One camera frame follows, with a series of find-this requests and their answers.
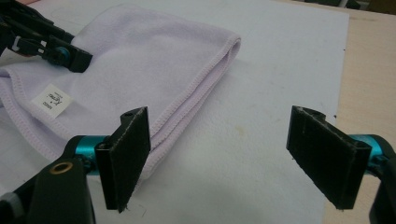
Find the tag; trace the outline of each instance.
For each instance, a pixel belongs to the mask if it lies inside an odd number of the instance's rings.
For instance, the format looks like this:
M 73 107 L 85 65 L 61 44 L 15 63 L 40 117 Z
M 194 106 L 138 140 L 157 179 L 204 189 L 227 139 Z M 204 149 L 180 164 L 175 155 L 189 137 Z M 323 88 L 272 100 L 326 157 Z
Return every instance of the tag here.
M 54 119 L 58 117 L 72 103 L 73 98 L 59 90 L 56 86 L 49 84 L 32 103 L 40 107 Z

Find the wooden table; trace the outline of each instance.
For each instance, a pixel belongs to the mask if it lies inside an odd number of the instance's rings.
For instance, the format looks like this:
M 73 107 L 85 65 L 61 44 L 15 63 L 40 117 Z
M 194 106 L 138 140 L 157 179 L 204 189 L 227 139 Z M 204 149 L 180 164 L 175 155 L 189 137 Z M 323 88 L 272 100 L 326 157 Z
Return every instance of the wooden table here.
M 396 16 L 293 3 L 349 14 L 336 125 L 348 134 L 378 134 L 396 148 Z M 376 177 L 365 176 L 354 209 L 339 211 L 326 203 L 323 223 L 370 223 L 369 211 L 378 186 Z

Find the folded towel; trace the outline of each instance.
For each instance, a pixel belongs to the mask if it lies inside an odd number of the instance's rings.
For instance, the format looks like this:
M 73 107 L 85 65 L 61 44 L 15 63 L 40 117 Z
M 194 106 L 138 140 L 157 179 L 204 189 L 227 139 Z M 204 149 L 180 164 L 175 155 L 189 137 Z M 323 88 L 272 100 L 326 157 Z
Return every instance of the folded towel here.
M 0 68 L 0 119 L 12 120 L 26 140 L 53 161 L 71 137 L 112 134 L 122 113 L 147 106 L 152 149 L 142 180 L 169 152 L 225 73 L 240 37 L 121 5 L 99 15 L 72 44 L 93 55 L 83 74 L 43 60 Z M 58 116 L 35 103 L 47 87 L 73 99 Z

